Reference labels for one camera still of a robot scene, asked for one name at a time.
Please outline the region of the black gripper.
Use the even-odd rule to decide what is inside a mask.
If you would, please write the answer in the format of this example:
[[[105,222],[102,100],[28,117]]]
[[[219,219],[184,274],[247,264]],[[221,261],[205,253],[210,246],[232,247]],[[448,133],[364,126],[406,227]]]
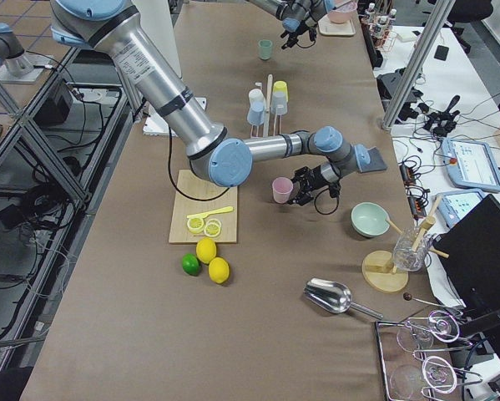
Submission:
[[[293,198],[287,201],[289,205],[306,205],[309,199],[316,198],[313,192],[324,187],[330,192],[331,198],[338,198],[340,196],[341,177],[331,165],[319,165],[313,169],[304,166],[296,170],[291,179],[295,180],[298,184],[298,192]]]
[[[311,43],[307,46],[302,46],[299,44],[299,38],[305,33],[309,34],[309,40]],[[281,45],[281,49],[293,48],[295,46],[298,46],[299,48],[310,48],[316,44],[316,29],[314,27],[308,27],[305,24],[301,24],[292,33],[285,30],[280,37],[285,38],[285,43]]]

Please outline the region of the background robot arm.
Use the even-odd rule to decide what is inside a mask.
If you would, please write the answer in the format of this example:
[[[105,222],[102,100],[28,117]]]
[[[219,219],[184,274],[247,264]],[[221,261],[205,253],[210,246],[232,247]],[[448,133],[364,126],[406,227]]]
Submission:
[[[0,23],[0,67],[2,66],[15,77],[22,77],[33,70],[24,47],[6,23]]]

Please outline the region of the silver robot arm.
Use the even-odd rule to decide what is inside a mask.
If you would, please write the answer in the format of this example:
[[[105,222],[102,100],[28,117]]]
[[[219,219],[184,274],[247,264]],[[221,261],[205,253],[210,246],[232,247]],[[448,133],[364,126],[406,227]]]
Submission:
[[[335,1],[326,0],[249,0],[261,10],[281,21],[284,32],[280,35],[285,39],[282,49],[299,45],[299,38],[309,33],[310,46],[316,43],[316,28],[318,22],[336,5]]]
[[[352,145],[335,128],[265,138],[232,138],[214,123],[141,27],[131,1],[52,1],[55,41],[106,53],[130,83],[183,141],[192,172],[220,187],[241,185],[257,161],[321,155],[327,161],[301,182],[303,205],[313,190],[334,185],[352,172],[376,168],[379,151]]]

